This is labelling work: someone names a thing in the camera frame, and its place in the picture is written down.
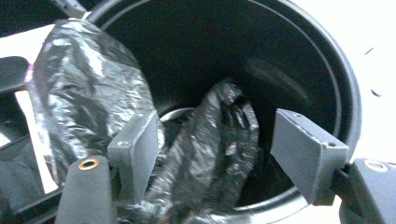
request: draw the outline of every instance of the garbage bag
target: garbage bag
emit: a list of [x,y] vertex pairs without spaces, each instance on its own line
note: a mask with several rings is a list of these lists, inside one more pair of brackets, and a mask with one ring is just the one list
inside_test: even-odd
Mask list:
[[138,110],[152,109],[134,55],[88,21],[59,21],[26,78],[45,160],[55,182],[106,147]]
[[126,207],[124,218],[215,223],[214,213],[226,216],[237,203],[258,154],[259,125],[251,104],[228,79],[213,87],[189,117],[156,167],[144,201]]

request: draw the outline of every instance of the trash can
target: trash can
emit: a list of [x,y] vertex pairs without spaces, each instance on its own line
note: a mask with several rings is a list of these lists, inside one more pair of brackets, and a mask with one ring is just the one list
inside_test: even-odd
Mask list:
[[108,1],[88,20],[134,53],[160,116],[197,106],[226,77],[252,103],[262,157],[230,220],[273,222],[306,206],[269,155],[277,108],[306,115],[351,157],[361,128],[357,81],[330,35],[291,1]]

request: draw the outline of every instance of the shiny plastic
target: shiny plastic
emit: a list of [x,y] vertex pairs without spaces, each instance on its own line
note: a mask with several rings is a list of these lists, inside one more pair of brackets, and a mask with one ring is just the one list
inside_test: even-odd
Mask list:
[[74,161],[106,155],[136,111],[154,107],[133,54],[88,21],[59,21],[26,80],[41,149],[58,184]]
[[259,125],[242,92],[217,84],[188,115],[157,164],[140,205],[126,208],[133,223],[216,223],[238,201],[257,160]]

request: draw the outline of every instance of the metal grommet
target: metal grommet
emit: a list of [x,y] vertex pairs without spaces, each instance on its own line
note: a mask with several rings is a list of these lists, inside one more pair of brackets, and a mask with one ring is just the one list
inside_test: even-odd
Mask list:
[[85,161],[82,161],[78,165],[78,169],[80,170],[91,170],[95,168],[99,164],[99,160],[97,159],[87,159]]
[[386,172],[388,170],[388,167],[380,161],[365,160],[364,164],[368,168],[370,168],[374,171],[377,171],[377,172]]

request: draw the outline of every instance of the white surface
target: white surface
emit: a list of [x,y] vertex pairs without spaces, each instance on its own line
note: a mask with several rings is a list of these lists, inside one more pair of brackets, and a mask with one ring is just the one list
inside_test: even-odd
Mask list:
[[46,162],[44,161],[43,151],[40,150],[42,147],[39,142],[40,139],[38,137],[37,127],[35,125],[35,117],[33,113],[32,102],[29,98],[28,91],[18,91],[15,93],[17,97],[18,103],[21,106],[23,114],[26,116],[27,124],[29,127],[29,133],[32,139],[33,149],[35,151],[35,159],[37,160],[38,172],[41,175],[41,181],[43,183],[43,188],[45,193],[53,192],[58,188],[58,185],[52,180],[50,175],[50,170],[47,167]]
[[[396,162],[396,3],[393,0],[293,0],[328,30],[350,60],[361,89],[363,124],[354,158]],[[19,55],[30,63],[52,26],[0,39],[0,57]],[[375,90],[381,97],[371,93]],[[279,223],[339,223],[340,200],[313,207]]]

